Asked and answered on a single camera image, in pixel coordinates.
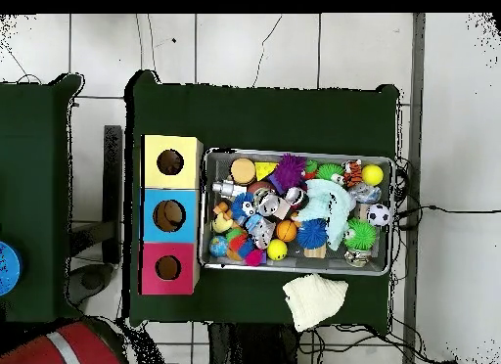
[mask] dark green mat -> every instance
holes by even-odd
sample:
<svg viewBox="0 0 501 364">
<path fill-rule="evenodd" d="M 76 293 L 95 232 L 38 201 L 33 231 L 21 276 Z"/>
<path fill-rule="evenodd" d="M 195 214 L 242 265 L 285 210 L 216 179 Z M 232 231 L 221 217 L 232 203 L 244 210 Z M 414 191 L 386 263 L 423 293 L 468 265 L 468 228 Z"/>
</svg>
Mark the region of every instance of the dark green mat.
<svg viewBox="0 0 501 364">
<path fill-rule="evenodd" d="M 0 240 L 23 272 L 0 296 L 7 321 L 48 322 L 75 314 L 65 298 L 68 239 L 68 103 L 81 77 L 49 85 L 0 83 Z"/>
<path fill-rule="evenodd" d="M 131 127 L 134 137 L 131 323 L 138 324 L 141 320 L 292 323 L 282 287 L 301 276 L 203 269 L 192 296 L 139 296 L 137 215 L 141 135 L 195 136 L 206 148 L 393 159 L 397 97 L 398 92 L 391 85 L 380 88 L 380 92 L 238 89 L 160 85 L 150 71 L 136 73 L 126 88 L 126 146 L 131 144 Z M 340 312 L 326 320 L 326 324 L 368 324 L 380 332 L 386 331 L 388 274 L 330 278 L 347 281 L 349 288 Z"/>
</svg>

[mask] white toy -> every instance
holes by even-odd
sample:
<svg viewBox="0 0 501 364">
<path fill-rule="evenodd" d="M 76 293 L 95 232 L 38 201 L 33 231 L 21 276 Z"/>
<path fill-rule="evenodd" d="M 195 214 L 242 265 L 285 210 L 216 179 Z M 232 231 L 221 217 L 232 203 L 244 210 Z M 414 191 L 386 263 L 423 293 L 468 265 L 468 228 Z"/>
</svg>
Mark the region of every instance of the white toy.
<svg viewBox="0 0 501 364">
<path fill-rule="evenodd" d="M 371 205 L 367 211 L 367 221 L 373 226 L 386 226 L 389 224 L 389 209 L 385 205 Z"/>
</svg>

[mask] white cloth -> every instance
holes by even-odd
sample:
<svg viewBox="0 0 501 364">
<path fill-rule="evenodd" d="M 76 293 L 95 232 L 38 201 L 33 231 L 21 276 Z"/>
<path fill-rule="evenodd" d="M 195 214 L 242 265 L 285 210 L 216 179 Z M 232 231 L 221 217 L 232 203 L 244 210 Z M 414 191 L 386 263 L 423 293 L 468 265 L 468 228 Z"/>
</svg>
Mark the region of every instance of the white cloth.
<svg viewBox="0 0 501 364">
<path fill-rule="evenodd" d="M 347 289 L 347 282 L 331 281 L 318 274 L 295 278 L 284 285 L 296 330 L 300 333 L 336 315 Z"/>
</svg>

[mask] orange ball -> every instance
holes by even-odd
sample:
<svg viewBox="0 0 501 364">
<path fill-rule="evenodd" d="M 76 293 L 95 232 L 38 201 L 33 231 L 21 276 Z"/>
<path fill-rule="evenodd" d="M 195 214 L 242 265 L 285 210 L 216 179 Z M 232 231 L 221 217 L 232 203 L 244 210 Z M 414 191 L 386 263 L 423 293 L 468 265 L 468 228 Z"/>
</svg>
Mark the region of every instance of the orange ball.
<svg viewBox="0 0 501 364">
<path fill-rule="evenodd" d="M 293 241 L 296 238 L 297 227 L 292 220 L 283 220 L 277 225 L 277 238 L 284 242 Z"/>
</svg>

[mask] hole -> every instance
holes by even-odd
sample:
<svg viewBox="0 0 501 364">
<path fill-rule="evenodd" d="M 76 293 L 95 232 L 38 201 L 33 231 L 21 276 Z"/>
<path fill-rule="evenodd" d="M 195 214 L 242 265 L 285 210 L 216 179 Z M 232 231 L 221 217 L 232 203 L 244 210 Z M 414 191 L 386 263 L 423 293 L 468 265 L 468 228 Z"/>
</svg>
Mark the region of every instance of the hole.
<svg viewBox="0 0 501 364">
<path fill-rule="evenodd" d="M 186 220 L 184 207 L 175 200 L 167 200 L 157 204 L 153 212 L 155 225 L 163 232 L 176 232 Z"/>
<path fill-rule="evenodd" d="M 157 167 L 165 175 L 176 175 L 183 166 L 183 157 L 175 150 L 165 150 L 157 158 Z"/>
<path fill-rule="evenodd" d="M 171 281 L 181 273 L 181 262 L 175 256 L 163 256 L 157 260 L 155 270 L 159 278 Z"/>
</svg>

